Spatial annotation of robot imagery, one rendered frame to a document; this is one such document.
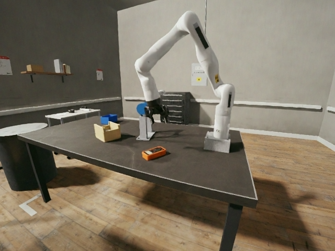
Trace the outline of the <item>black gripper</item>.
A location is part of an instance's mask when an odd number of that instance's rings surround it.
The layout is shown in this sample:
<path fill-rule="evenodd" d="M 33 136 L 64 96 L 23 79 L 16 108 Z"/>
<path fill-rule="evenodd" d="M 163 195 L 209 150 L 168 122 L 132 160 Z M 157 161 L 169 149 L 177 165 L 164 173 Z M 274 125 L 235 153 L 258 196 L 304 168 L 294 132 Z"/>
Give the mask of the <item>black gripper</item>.
<path fill-rule="evenodd" d="M 165 124 L 167 124 L 169 121 L 168 116 L 170 115 L 168 106 L 167 105 L 162 106 L 160 98 L 152 100 L 152 101 L 146 101 L 146 102 L 147 102 L 147 106 L 144 107 L 144 111 L 145 111 L 146 117 L 150 118 L 151 123 L 154 124 L 153 114 L 154 115 L 160 114 L 161 116 L 164 117 Z M 153 107 L 149 107 L 149 106 L 153 106 Z"/>

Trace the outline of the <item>small open wooden crate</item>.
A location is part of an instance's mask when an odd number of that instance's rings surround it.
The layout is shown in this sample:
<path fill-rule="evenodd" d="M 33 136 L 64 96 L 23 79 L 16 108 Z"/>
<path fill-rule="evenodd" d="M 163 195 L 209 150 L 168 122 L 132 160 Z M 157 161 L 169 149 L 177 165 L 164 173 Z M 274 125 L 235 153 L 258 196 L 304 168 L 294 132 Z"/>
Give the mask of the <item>small open wooden crate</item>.
<path fill-rule="evenodd" d="M 112 141 L 121 138 L 120 126 L 109 121 L 108 125 L 99 126 L 94 124 L 96 137 L 103 142 Z"/>

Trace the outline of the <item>orange digital multimeter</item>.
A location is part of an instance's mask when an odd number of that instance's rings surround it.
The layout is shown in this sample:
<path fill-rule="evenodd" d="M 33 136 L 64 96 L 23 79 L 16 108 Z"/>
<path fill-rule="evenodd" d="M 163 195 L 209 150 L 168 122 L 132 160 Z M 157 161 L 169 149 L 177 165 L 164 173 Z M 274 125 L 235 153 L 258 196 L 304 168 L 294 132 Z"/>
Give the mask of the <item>orange digital multimeter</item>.
<path fill-rule="evenodd" d="M 143 151 L 142 157 L 149 161 L 151 159 L 157 158 L 165 154 L 166 154 L 166 149 L 158 146 L 153 149 Z"/>

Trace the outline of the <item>blue open bin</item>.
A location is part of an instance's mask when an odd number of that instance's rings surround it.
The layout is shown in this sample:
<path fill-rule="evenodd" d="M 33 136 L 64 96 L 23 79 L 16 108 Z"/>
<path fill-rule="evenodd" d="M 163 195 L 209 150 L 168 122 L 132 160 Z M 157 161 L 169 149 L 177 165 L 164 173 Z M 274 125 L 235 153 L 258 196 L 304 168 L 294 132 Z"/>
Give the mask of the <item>blue open bin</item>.
<path fill-rule="evenodd" d="M 108 124 L 109 121 L 111 122 L 118 121 L 117 115 L 106 115 L 106 116 L 101 117 L 100 119 L 101 119 L 101 124 Z"/>

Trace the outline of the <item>white bolted cradle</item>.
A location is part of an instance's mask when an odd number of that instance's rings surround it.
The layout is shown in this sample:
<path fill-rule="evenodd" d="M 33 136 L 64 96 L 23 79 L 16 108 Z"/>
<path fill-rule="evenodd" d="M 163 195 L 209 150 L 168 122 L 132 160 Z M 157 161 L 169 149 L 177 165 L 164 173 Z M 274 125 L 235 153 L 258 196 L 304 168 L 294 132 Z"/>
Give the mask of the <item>white bolted cradle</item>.
<path fill-rule="evenodd" d="M 143 116 L 141 114 L 139 115 L 140 135 L 136 138 L 136 140 L 149 141 L 156 131 L 152 130 L 152 123 L 149 117 L 146 117 L 145 115 Z"/>

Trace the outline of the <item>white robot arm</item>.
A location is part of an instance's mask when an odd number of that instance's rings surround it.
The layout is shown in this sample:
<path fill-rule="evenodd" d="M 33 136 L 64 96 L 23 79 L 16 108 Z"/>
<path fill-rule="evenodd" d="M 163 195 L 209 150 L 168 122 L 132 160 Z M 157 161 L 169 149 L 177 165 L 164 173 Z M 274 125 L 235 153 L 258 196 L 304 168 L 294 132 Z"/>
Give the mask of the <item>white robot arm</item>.
<path fill-rule="evenodd" d="M 222 82 L 219 76 L 218 59 L 207 40 L 199 18 L 193 11 L 185 12 L 173 29 L 135 62 L 135 68 L 141 81 L 145 99 L 146 101 L 152 101 L 158 99 L 159 95 L 165 94 L 164 90 L 157 90 L 150 70 L 172 46 L 189 34 L 195 43 L 197 59 L 207 75 L 215 95 L 220 99 L 222 97 L 220 104 L 216 106 L 214 137 L 228 139 L 235 87 L 232 84 L 224 84 Z"/>

